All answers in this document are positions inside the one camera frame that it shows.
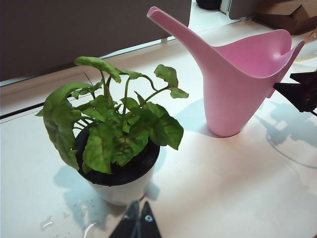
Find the watering can spout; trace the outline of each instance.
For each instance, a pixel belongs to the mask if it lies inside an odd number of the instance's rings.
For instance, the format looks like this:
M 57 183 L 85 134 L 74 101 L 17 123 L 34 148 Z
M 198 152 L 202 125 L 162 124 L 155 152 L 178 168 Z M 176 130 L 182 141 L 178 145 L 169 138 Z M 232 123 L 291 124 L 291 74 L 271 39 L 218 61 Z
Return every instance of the watering can spout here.
M 211 50 L 211 47 L 208 43 L 206 43 L 200 36 L 190 30 L 187 26 L 156 6 L 152 6 L 149 9 L 147 17 L 169 34 L 174 36 L 177 40 L 179 40 L 188 49 L 201 68 L 203 62 L 206 61 L 205 56 L 211 54 L 206 54 Z

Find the watering can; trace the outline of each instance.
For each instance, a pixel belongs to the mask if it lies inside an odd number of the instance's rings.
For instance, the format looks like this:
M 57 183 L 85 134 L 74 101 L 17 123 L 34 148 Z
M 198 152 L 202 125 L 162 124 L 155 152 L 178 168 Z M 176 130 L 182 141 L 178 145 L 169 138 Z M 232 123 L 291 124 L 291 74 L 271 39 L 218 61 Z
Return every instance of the watering can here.
M 197 62 L 204 78 L 207 125 L 221 137 L 241 131 L 304 45 L 301 41 L 291 49 L 290 34 L 274 30 L 214 47 L 155 6 L 147 17 L 178 39 Z

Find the white table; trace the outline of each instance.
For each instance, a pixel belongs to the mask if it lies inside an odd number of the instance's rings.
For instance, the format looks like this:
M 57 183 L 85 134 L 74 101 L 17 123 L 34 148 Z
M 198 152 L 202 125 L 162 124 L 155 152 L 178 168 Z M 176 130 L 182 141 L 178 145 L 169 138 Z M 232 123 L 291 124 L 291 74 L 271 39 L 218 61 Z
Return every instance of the white table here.
M 222 45 L 269 30 L 247 20 L 200 35 L 211 45 Z M 301 38 L 294 37 L 294 44 Z M 172 66 L 180 88 L 190 94 L 188 99 L 174 100 L 167 92 L 153 99 L 185 129 L 178 151 L 161 148 L 150 190 L 142 201 L 150 202 L 164 238 L 312 238 L 317 234 L 317 117 L 299 113 L 275 92 L 239 134 L 217 138 L 206 126 L 202 75 L 177 40 L 108 60 L 151 77 L 159 63 Z M 292 81 L 290 73 L 316 68 L 316 58 L 296 62 L 283 81 Z M 1 113 L 42 102 L 53 88 L 73 81 L 74 75 L 87 81 L 84 71 L 97 80 L 93 70 L 76 67 L 40 77 L 53 78 L 50 87 L 41 85 L 38 78 L 21 83 L 22 92 L 16 84 L 6 87 Z M 131 90 L 148 95 L 150 87 L 142 83 L 133 81 Z M 122 97 L 122 87 L 111 85 L 115 98 Z M 107 237 L 125 208 L 101 200 L 63 163 L 42 118 L 34 116 L 38 110 L 1 121 L 1 237 Z

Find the leaf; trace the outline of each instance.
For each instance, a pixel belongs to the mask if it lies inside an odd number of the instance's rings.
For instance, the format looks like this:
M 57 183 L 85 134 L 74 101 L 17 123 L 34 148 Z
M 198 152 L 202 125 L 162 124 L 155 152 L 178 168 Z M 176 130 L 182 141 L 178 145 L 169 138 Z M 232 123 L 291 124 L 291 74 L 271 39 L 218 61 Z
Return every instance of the leaf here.
M 134 91 L 134 92 L 136 93 L 136 95 L 138 97 L 140 105 L 143 105 L 145 103 L 145 100 L 142 98 L 142 96 L 138 92 L 136 92 L 136 91 Z
M 158 118 L 160 118 L 164 114 L 168 114 L 167 110 L 159 104 L 147 102 L 146 106 L 147 106 L 147 109 L 149 109 Z
M 117 83 L 121 82 L 119 69 L 101 58 L 80 56 L 75 59 L 74 64 L 95 67 L 100 71 L 107 72 Z
M 164 114 L 150 130 L 150 139 L 157 145 L 178 149 L 184 129 L 176 119 Z
M 64 99 L 57 107 L 49 112 L 44 112 L 44 124 L 49 134 L 50 140 L 58 150 L 60 157 L 69 166 L 79 169 L 76 160 L 76 150 L 72 150 L 75 145 L 73 134 L 74 122 L 80 117 L 80 111 L 71 110 L 71 104 Z
M 102 122 L 105 122 L 108 119 L 107 115 L 109 108 L 104 95 L 99 95 L 94 100 L 78 106 L 77 109 L 82 111 L 83 114 Z
M 169 88 L 172 98 L 188 98 L 189 94 L 179 88 Z
M 59 87 L 46 98 L 43 109 L 38 113 L 43 116 L 50 140 L 60 157 L 77 170 L 76 150 L 72 150 L 75 145 L 73 127 L 81 113 L 74 110 L 66 98 L 74 90 L 87 86 L 87 83 L 71 82 Z
M 134 156 L 139 154 L 148 143 L 149 130 L 143 123 L 137 122 L 130 127 L 129 134 L 119 137 L 119 143 L 113 149 L 113 162 L 124 166 Z
M 35 114 L 37 117 L 42 117 L 44 115 L 44 110 L 41 109 L 38 113 Z
M 74 92 L 72 92 L 71 96 L 78 99 L 79 93 L 80 93 L 80 90 L 74 91 Z
M 93 86 L 87 87 L 87 88 L 83 88 L 80 90 L 76 90 L 74 91 L 71 96 L 73 96 L 74 98 L 78 99 L 79 95 L 86 95 L 88 93 L 94 93 L 96 90 L 100 89 L 102 86 L 102 82 L 98 82 Z
M 172 67 L 159 64 L 154 71 L 155 75 L 168 83 L 168 87 L 178 87 L 176 70 Z
M 129 98 L 127 97 L 125 100 L 124 98 L 120 99 L 120 101 L 125 104 L 125 106 L 127 107 L 127 109 L 130 109 L 130 108 L 134 108 L 134 107 L 138 107 L 139 104 L 137 101 L 135 101 L 133 98 Z
M 91 170 L 92 170 L 92 168 L 90 168 L 88 165 L 86 165 L 85 162 L 83 162 L 83 171 L 84 171 L 84 173 L 87 174 Z
M 89 87 L 88 83 L 71 82 L 67 83 L 55 91 L 53 91 L 44 102 L 44 114 L 49 112 L 52 108 L 58 106 L 67 96 L 76 89 Z
M 139 117 L 139 121 L 141 121 L 145 126 L 151 127 L 156 120 L 158 119 L 150 110 L 144 108 L 131 108 L 130 111 Z
M 125 133 L 129 133 L 130 127 L 131 127 L 131 126 L 128 125 L 127 121 L 124 120 L 124 121 L 123 121 L 123 126 L 122 126 L 122 131 L 124 131 Z
M 128 75 L 131 79 L 137 79 L 138 77 L 141 76 L 141 73 L 134 72 L 134 71 L 129 71 L 127 69 L 119 69 L 120 74 L 125 74 Z
M 95 171 L 111 174 L 113 130 L 105 123 L 89 129 L 87 145 L 83 152 L 85 164 Z

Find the white pot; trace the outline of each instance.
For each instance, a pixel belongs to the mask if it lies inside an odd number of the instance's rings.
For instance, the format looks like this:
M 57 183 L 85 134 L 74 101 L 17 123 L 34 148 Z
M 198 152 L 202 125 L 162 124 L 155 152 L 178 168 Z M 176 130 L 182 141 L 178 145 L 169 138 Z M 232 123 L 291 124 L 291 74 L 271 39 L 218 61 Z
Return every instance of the white pot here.
M 88 183 L 108 203 L 126 206 L 133 200 L 139 200 L 144 196 L 149 188 L 153 172 L 154 166 L 142 177 L 123 185 L 105 186 L 89 181 Z
M 81 131 L 76 137 L 77 163 L 83 164 L 82 154 L 88 133 Z M 149 140 L 144 150 L 131 159 L 124 167 L 115 165 L 113 174 L 90 171 L 87 174 L 80 167 L 78 173 L 107 202 L 126 206 L 133 200 L 141 199 L 147 191 L 159 156 L 159 146 Z

